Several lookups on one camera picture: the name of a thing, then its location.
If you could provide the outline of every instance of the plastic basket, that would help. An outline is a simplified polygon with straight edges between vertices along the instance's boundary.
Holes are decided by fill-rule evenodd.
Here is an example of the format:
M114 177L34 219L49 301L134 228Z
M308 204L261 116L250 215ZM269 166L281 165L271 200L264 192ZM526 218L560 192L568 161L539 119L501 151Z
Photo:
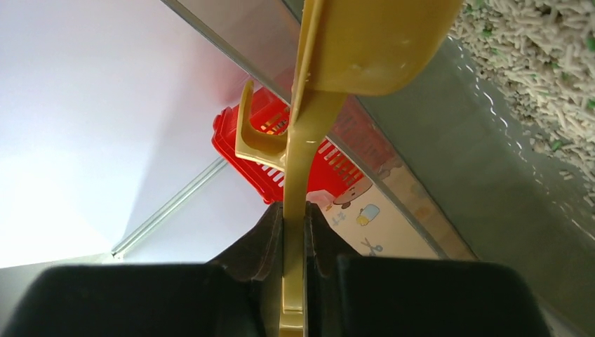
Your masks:
M235 155L238 106L226 108L213 122L213 146L258 191L266 204L283 200L283 172ZM262 132L285 132L289 108L267 89L256 91L252 100L251 124ZM355 165L331 142L324 140L312 162L308 192L326 190L338 197L363 178Z

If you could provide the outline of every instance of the yellow scoop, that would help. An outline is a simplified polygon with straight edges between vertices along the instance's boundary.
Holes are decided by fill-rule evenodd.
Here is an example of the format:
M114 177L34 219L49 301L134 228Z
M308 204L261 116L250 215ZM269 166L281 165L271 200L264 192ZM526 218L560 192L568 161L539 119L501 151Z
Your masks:
M349 94L384 95L430 61L462 0L306 0L287 132L250 122L253 84L240 102L236 155L285 173L280 336L304 329L304 215L310 166Z

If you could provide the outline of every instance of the gray wall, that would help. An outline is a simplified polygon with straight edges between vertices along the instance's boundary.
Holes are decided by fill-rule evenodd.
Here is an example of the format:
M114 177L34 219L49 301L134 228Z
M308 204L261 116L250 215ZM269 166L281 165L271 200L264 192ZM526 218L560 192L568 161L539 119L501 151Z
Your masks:
M29 285L45 269L66 264L94 264L109 260L109 254L83 256L69 260L59 260L33 265L19 265L17 267L0 268L0 333L11 318L18 301L22 298Z

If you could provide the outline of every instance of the green pellet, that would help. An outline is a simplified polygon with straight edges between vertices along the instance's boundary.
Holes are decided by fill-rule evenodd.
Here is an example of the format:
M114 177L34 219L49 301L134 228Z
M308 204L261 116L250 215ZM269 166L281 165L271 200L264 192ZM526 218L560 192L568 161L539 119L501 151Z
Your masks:
M590 51L595 51L595 37L587 37L587 48Z
M559 149L560 147L562 147L562 140L556 140L555 142L553 142L551 144L551 150L552 151L557 151L557 149Z

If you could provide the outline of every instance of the white panel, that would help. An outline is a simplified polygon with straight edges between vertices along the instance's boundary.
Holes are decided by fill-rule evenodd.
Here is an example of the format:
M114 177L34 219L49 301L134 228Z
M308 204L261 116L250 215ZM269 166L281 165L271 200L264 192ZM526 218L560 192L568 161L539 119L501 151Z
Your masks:
M217 157L246 78L158 0L3 0L0 267L107 251Z
M204 262L254 227L267 209L231 166L124 256L125 263Z

